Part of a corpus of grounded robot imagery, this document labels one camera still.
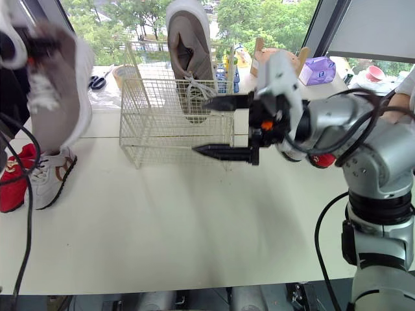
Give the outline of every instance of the red sneaker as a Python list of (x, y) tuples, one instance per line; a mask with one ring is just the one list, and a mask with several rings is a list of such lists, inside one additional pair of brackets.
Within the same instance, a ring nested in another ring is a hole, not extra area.
[[(36, 158), (36, 149), (33, 144), (24, 146), (19, 154), (19, 158), (26, 169), (33, 166)], [(22, 171), (15, 157), (9, 157), (1, 181), (7, 181), (21, 176)], [(8, 213), (14, 211), (23, 204), (27, 182), (25, 178), (14, 183), (9, 183), (0, 187), (0, 212)]]
[(336, 158), (333, 154), (310, 155), (309, 161), (317, 168), (327, 168), (336, 161)]

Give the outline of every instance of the white wire basket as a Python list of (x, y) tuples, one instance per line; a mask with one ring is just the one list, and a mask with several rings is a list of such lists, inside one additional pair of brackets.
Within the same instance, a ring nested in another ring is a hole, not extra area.
[[(213, 49), (214, 65), (225, 67), (218, 49)], [(233, 64), (233, 57), (228, 59)], [(144, 163), (217, 163), (192, 147), (232, 144), (233, 113), (202, 109), (200, 91), (189, 88), (187, 80), (174, 79), (166, 43), (127, 43), (125, 65), (134, 66), (135, 77), (129, 75), (123, 82), (119, 144), (131, 162), (137, 168)], [(218, 95), (233, 93), (233, 66), (228, 68), (225, 80), (197, 83)]]

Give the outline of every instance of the gray sneaker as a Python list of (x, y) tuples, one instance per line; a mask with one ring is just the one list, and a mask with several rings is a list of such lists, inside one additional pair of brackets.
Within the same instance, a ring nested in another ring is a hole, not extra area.
[(189, 80), (176, 83), (180, 106), (186, 116), (199, 115), (186, 117), (187, 120), (202, 123), (206, 117), (200, 115), (210, 113), (202, 109), (203, 102), (217, 93), (215, 83), (195, 82), (214, 80), (208, 17), (196, 0), (175, 0), (167, 7), (166, 22), (174, 77)]

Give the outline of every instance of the white shoelace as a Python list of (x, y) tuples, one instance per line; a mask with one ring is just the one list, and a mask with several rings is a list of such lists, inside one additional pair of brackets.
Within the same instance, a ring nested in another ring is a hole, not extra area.
[(198, 80), (196, 80), (192, 76), (185, 76), (184, 78), (190, 82), (186, 89), (187, 109), (189, 110), (189, 112), (191, 111), (192, 102), (200, 102), (202, 100), (207, 100), (209, 98), (217, 96), (217, 92), (213, 88), (197, 82)]
[(42, 183), (47, 178), (47, 170), (49, 169), (48, 165), (45, 165), (45, 162), (48, 162), (48, 159), (40, 159), (38, 167), (36, 167), (32, 174), (30, 175), (30, 181), (35, 183)]
[(59, 95), (49, 79), (42, 73), (29, 72), (30, 93), (27, 96), (27, 109), (37, 113), (38, 108), (54, 110), (59, 108)]

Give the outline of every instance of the green foliage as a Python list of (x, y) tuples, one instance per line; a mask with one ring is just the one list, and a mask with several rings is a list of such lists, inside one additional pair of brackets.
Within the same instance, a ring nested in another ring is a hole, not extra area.
[(284, 5), (277, 0), (222, 0), (218, 24), (222, 42), (242, 42), (252, 54), (255, 39), (265, 39), (268, 47), (293, 53), (300, 50), (318, 0), (302, 0)]
[(347, 58), (347, 61), (356, 75), (360, 71), (366, 70), (370, 65), (378, 66), (387, 76), (398, 76), (401, 71), (410, 71), (413, 66), (411, 63), (366, 60), (362, 58)]
[(374, 60), (373, 64), (378, 66), (388, 76), (398, 76), (401, 71), (410, 71), (412, 69), (411, 63), (387, 62), (384, 60)]
[(100, 21), (93, 0), (62, 0), (76, 34), (92, 47), (95, 65), (121, 65), (124, 63), (122, 46), (131, 36), (122, 24)]
[(139, 36), (138, 27), (145, 32), (143, 27), (149, 26), (153, 30), (155, 39), (158, 40), (160, 29), (165, 24), (166, 8), (171, 1), (118, 0), (116, 5), (106, 5), (105, 9), (112, 19), (121, 21), (124, 27), (135, 31), (137, 37)]

